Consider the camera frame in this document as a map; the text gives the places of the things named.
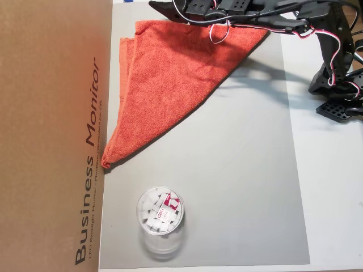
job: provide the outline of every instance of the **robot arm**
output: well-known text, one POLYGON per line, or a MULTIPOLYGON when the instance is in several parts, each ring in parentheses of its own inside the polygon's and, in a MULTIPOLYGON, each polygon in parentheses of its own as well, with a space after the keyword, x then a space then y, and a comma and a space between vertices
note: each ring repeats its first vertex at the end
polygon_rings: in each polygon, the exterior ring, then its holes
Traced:
POLYGON ((324 64, 314 76, 309 92, 325 96, 330 105, 344 107, 345 114, 326 112, 324 105, 317 112, 339 122, 363 115, 363 110, 357 110, 362 108, 359 100, 363 97, 363 74, 347 74, 355 54, 351 28, 358 18, 356 6, 338 0, 172 0, 150 1, 149 5, 178 23, 210 26, 228 20, 232 27, 265 28, 301 39, 317 34, 324 64), (351 26, 342 5, 356 9, 357 16, 351 26), (296 19, 280 15, 291 11, 298 12, 296 19))

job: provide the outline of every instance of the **red towel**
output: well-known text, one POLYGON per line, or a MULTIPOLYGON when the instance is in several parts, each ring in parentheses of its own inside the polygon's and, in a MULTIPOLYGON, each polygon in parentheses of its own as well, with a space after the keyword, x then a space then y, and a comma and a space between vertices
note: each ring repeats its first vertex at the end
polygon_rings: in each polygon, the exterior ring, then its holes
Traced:
MULTIPOLYGON (((223 42, 213 44, 208 31, 141 21, 134 39, 121 39, 119 117, 103 167, 137 151, 193 111, 266 34, 232 28, 223 42)), ((215 26, 213 40, 225 32, 225 26, 215 26)))

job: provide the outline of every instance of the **gray surface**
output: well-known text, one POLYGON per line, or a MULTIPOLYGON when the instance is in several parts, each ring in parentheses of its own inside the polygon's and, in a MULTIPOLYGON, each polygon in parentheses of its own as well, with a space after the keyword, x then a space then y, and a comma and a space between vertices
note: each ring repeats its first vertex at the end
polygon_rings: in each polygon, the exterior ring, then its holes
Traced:
MULTIPOLYGON (((136 20, 160 18, 147 3, 114 5, 108 138, 119 38, 133 36, 136 20)), ((100 268, 308 263, 281 40, 272 34, 195 113, 106 175, 100 268), (137 200, 156 185, 185 202, 185 246, 168 262, 138 241, 137 200)))

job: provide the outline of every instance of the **clear plastic container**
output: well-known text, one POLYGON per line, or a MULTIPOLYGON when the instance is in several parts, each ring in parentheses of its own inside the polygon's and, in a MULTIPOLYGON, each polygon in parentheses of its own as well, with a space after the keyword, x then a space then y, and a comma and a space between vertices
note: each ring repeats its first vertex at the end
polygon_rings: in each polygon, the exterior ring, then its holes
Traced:
POLYGON ((151 258, 167 261, 178 254, 185 239, 184 212, 182 198, 168 187, 153 187, 140 197, 140 239, 151 258))
POLYGON ((165 235, 175 230, 183 220, 184 202, 170 188, 156 186, 140 197, 136 213, 147 233, 165 235))

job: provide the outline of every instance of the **brown cardboard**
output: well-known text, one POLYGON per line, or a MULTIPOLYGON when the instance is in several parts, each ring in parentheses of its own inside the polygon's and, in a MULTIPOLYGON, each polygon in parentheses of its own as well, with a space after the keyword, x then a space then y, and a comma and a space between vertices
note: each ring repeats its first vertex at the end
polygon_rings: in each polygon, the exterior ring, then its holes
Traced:
POLYGON ((111 0, 1 3, 0 271, 98 270, 111 19, 111 0))

